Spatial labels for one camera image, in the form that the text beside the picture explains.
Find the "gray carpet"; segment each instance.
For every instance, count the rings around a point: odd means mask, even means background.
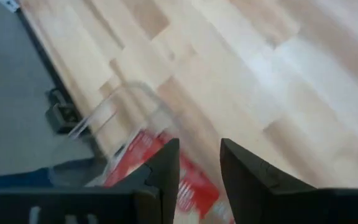
[[[55,135],[45,119],[45,92],[51,88],[53,83],[19,18],[0,4],[0,174],[70,159],[66,153],[58,161],[51,160],[64,138]]]

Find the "red package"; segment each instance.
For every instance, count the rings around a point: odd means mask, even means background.
[[[114,171],[108,175],[103,186],[111,187],[125,178],[152,157],[162,146],[163,144],[147,131],[139,131]]]
[[[123,152],[115,169],[108,175],[104,186],[110,187],[131,172],[135,171],[145,161],[151,158],[172,136],[163,131],[157,137],[148,131],[141,130]],[[198,223],[212,210],[222,210],[219,199],[219,190],[209,181],[204,172],[196,166],[186,154],[180,152],[180,182],[178,186],[176,217],[189,223]]]

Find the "black object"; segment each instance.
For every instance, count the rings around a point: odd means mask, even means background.
[[[51,106],[56,104],[66,105],[69,104],[65,99],[62,91],[59,88],[53,88],[47,92],[48,101]]]
[[[0,223],[172,223],[179,184],[179,140],[168,142],[110,189],[0,191]]]
[[[57,103],[45,113],[52,129],[58,134],[68,134],[79,122],[80,116],[73,104]]]
[[[316,189],[230,139],[221,170],[236,223],[358,223],[358,189]]]

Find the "wooden floor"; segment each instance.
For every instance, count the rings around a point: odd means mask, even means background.
[[[83,114],[140,80],[216,164],[226,137],[315,186],[358,187],[358,1],[21,4]]]

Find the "blue fabric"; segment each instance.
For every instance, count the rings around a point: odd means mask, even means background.
[[[9,187],[53,187],[53,185],[49,181],[48,169],[42,168],[22,174],[1,175],[0,189]]]

